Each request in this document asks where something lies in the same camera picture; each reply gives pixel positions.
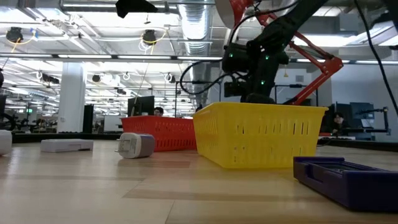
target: basket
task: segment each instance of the basket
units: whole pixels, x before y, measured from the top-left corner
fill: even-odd
[[[153,135],[155,152],[197,148],[191,119],[133,116],[121,120],[125,133]]]
[[[198,153],[225,168],[292,167],[314,156],[327,108],[213,103],[193,116]]]

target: white power adapter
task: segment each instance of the white power adapter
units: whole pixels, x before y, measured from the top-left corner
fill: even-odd
[[[155,150],[155,138],[150,134],[123,133],[117,152],[125,159],[149,157]]]

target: white box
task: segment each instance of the white box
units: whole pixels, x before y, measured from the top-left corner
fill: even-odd
[[[93,140],[48,139],[40,143],[42,152],[92,151],[93,148]]]

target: black cable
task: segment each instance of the black cable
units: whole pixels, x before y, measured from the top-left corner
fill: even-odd
[[[215,85],[216,83],[218,83],[218,81],[220,81],[222,78],[227,77],[227,76],[231,76],[231,74],[224,74],[224,75],[218,77],[215,81],[213,81],[213,82],[210,83],[208,86],[206,86],[203,90],[201,90],[201,91],[199,91],[199,92],[197,92],[197,93],[189,92],[189,90],[187,90],[187,89],[182,85],[182,84],[183,84],[184,76],[188,73],[188,71],[189,71],[192,67],[194,67],[194,66],[196,66],[196,65],[199,65],[199,64],[201,64],[201,63],[220,63],[222,60],[223,60],[223,59],[216,60],[216,61],[213,61],[213,60],[204,60],[204,61],[195,62],[195,63],[191,64],[191,65],[188,66],[188,67],[182,72],[182,74],[181,74],[181,77],[180,77],[180,88],[181,88],[185,93],[188,93],[189,95],[199,95],[199,94],[202,94],[202,93],[206,92],[207,90],[209,90],[213,85]]]
[[[326,137],[326,138],[321,138],[321,139],[319,139],[319,140],[329,140],[329,141],[327,141],[326,143],[321,144],[321,145],[318,145],[318,144],[317,144],[317,147],[327,146],[327,145],[329,145],[329,144],[331,143],[331,139],[328,138],[328,137]]]
[[[290,4],[290,5],[288,5],[288,6],[285,6],[285,7],[282,7],[282,8],[279,8],[279,9],[274,9],[274,10],[270,10],[270,11],[262,11],[262,12],[260,11],[260,12],[256,12],[256,13],[253,14],[253,15],[250,15],[250,16],[245,17],[245,18],[242,19],[242,21],[232,30],[231,37],[229,38],[229,43],[232,43],[233,37],[234,37],[234,35],[235,35],[237,29],[239,28],[239,26],[241,26],[241,25],[242,25],[245,21],[247,21],[248,19],[253,18],[253,17],[256,17],[256,16],[268,15],[268,14],[271,14],[271,13],[283,11],[283,10],[285,10],[285,9],[288,9],[288,8],[290,8],[290,7],[295,6],[297,3],[299,3],[299,1],[301,1],[301,0],[297,0],[297,1],[295,1],[294,3],[292,3],[292,4]],[[218,63],[218,62],[221,62],[221,61],[222,61],[222,59],[221,59],[221,60],[217,60],[217,61],[204,60],[204,61],[200,61],[200,62],[195,62],[195,63],[191,64],[190,66],[188,66],[188,68],[184,70],[184,72],[181,74],[181,77],[180,77],[180,87],[181,87],[181,89],[182,89],[184,92],[186,92],[186,93],[188,93],[188,94],[190,94],[190,95],[199,95],[199,94],[202,94],[202,93],[206,92],[207,90],[209,90],[213,85],[215,85],[216,83],[218,83],[218,82],[219,82],[221,79],[223,79],[224,77],[228,77],[228,76],[229,76],[229,77],[232,77],[232,78],[234,79],[235,77],[233,77],[233,74],[224,74],[224,75],[218,77],[215,81],[213,81],[212,83],[210,83],[208,86],[206,86],[202,91],[199,91],[199,92],[197,92],[197,93],[189,92],[189,91],[182,85],[182,84],[183,84],[183,78],[184,78],[185,74],[187,74],[187,72],[188,72],[192,67],[194,67],[194,66],[196,66],[196,65],[198,65],[198,64],[201,64],[201,63]],[[236,74],[239,76],[239,78],[245,79],[245,76],[240,75],[239,73],[236,73]]]
[[[234,27],[234,29],[232,30],[231,37],[229,37],[229,44],[232,43],[232,40],[233,40],[233,38],[234,38],[234,36],[235,36],[235,33],[236,33],[236,31],[238,30],[239,26],[241,26],[241,25],[242,25],[244,22],[246,22],[248,19],[253,18],[253,17],[256,17],[256,16],[268,15],[268,14],[271,14],[271,13],[283,11],[283,10],[285,10],[285,9],[288,9],[288,8],[291,8],[291,7],[295,6],[295,5],[296,5],[297,3],[299,3],[300,1],[301,1],[301,0],[297,0],[297,1],[293,2],[292,4],[290,4],[290,5],[288,5],[288,6],[285,6],[285,7],[282,7],[282,8],[278,8],[278,9],[274,9],[274,10],[270,10],[270,11],[260,11],[260,12],[254,13],[253,15],[246,16],[246,17],[245,17],[244,19],[242,19],[241,22],[239,22],[239,24],[237,24],[237,25]]]
[[[366,34],[368,36],[369,46],[370,46],[370,48],[371,48],[371,50],[373,52],[374,57],[376,58],[376,60],[377,60],[377,62],[379,64],[381,75],[383,76],[384,84],[386,84],[386,88],[387,88],[388,94],[390,95],[392,104],[394,105],[394,109],[395,109],[395,111],[397,113],[397,116],[398,116],[397,102],[396,102],[396,99],[394,98],[394,94],[392,94],[392,91],[391,91],[391,88],[390,88],[390,84],[389,84],[387,76],[386,76],[386,71],[384,70],[384,67],[383,67],[383,64],[381,62],[380,56],[376,52],[376,49],[373,46],[371,33],[369,31],[369,26],[368,26],[368,23],[366,22],[365,15],[363,14],[363,11],[362,11],[361,7],[359,6],[358,0],[354,0],[354,3],[355,3],[355,5],[356,5],[356,7],[358,9],[358,12],[359,12],[359,15],[361,16],[363,24],[365,25]]]

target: person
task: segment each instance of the person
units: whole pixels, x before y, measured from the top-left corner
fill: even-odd
[[[344,115],[339,112],[334,113],[333,124],[331,125],[332,133],[342,134],[342,130],[345,128],[349,128],[349,124],[344,120]]]
[[[154,115],[155,116],[163,116],[163,108],[161,108],[159,106],[155,107]]]

